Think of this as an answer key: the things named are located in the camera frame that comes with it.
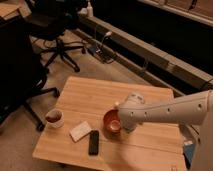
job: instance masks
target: orange cup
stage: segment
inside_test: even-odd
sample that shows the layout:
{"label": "orange cup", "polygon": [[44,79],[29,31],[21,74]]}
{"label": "orange cup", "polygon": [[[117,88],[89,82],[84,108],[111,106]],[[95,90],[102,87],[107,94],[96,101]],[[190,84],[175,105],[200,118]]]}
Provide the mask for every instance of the orange cup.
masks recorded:
{"label": "orange cup", "polygon": [[118,110],[108,111],[103,118],[104,128],[112,133],[119,133],[121,130],[121,123],[118,117]]}

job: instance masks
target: coffee cup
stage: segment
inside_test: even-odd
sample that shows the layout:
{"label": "coffee cup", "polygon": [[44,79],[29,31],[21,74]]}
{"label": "coffee cup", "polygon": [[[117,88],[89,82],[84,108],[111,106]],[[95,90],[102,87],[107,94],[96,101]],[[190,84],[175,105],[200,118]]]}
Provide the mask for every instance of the coffee cup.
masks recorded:
{"label": "coffee cup", "polygon": [[63,112],[58,109],[50,110],[46,114],[45,119],[53,128],[59,128],[64,124]]}
{"label": "coffee cup", "polygon": [[108,111],[103,118],[104,127],[111,133],[119,133],[121,130],[120,119],[118,117],[118,110]]}

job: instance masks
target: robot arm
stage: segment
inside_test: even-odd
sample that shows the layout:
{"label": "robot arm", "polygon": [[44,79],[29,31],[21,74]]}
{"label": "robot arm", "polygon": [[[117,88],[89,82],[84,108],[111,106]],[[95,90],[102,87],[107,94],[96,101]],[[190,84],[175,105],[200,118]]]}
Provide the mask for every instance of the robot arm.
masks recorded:
{"label": "robot arm", "polygon": [[155,104],[144,104],[140,94],[131,93],[117,109],[121,126],[128,131],[141,122],[201,125],[190,171],[213,170],[213,91]]}
{"label": "robot arm", "polygon": [[139,93],[131,93],[117,109],[122,127],[129,131],[141,122],[201,125],[206,113],[213,110],[213,92],[205,91],[154,104],[144,104]]}

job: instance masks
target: desk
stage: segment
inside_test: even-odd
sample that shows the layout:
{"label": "desk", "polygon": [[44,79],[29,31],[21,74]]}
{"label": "desk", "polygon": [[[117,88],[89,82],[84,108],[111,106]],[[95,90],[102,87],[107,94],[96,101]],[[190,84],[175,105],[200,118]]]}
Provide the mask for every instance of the desk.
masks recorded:
{"label": "desk", "polygon": [[[47,124],[33,157],[97,170],[185,171],[176,124],[144,123],[119,136],[103,129],[103,115],[132,91],[141,92],[146,103],[173,98],[170,89],[70,77],[56,104],[64,113],[64,126],[53,129]],[[69,136],[69,130],[82,121],[100,132],[98,156],[88,155],[88,135],[77,143]]]}
{"label": "desk", "polygon": [[19,5],[0,3],[0,16],[4,19],[17,15],[19,13]]}

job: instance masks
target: office chair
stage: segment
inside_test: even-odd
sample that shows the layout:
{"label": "office chair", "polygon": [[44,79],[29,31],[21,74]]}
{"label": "office chair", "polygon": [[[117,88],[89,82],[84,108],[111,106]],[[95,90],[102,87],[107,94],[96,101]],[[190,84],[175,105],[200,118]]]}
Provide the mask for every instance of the office chair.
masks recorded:
{"label": "office chair", "polygon": [[55,47],[42,51],[42,53],[53,52],[45,67],[48,67],[59,56],[63,61],[66,59],[75,72],[79,72],[79,66],[66,51],[82,49],[82,53],[86,53],[84,46],[68,46],[59,39],[59,36],[63,35],[66,29],[78,27],[77,11],[87,5],[86,0],[25,1],[32,12],[25,18],[29,34],[40,39],[56,41]]}
{"label": "office chair", "polygon": [[33,52],[29,36],[24,29],[24,19],[14,17],[0,24],[0,124],[23,105],[37,121],[37,130],[44,124],[27,100],[31,97],[53,92],[56,88],[42,89],[47,81],[47,72]]}

